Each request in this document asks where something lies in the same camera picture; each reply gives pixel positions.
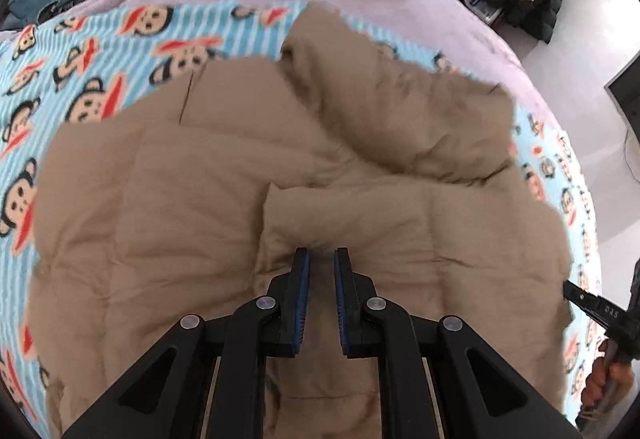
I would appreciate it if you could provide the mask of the person's right hand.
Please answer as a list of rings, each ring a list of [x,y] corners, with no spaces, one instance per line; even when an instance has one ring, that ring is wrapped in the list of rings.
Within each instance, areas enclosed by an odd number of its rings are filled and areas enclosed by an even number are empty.
[[[617,385],[616,392],[610,403],[603,410],[604,413],[613,411],[627,411],[632,400],[638,393],[638,384],[634,377],[634,370],[630,363],[611,362],[605,365],[605,355],[610,349],[610,341],[605,339],[599,346],[601,355],[593,361],[591,373],[586,378],[585,388],[582,389],[582,406],[586,411],[597,407],[605,395],[605,387],[609,381]]]

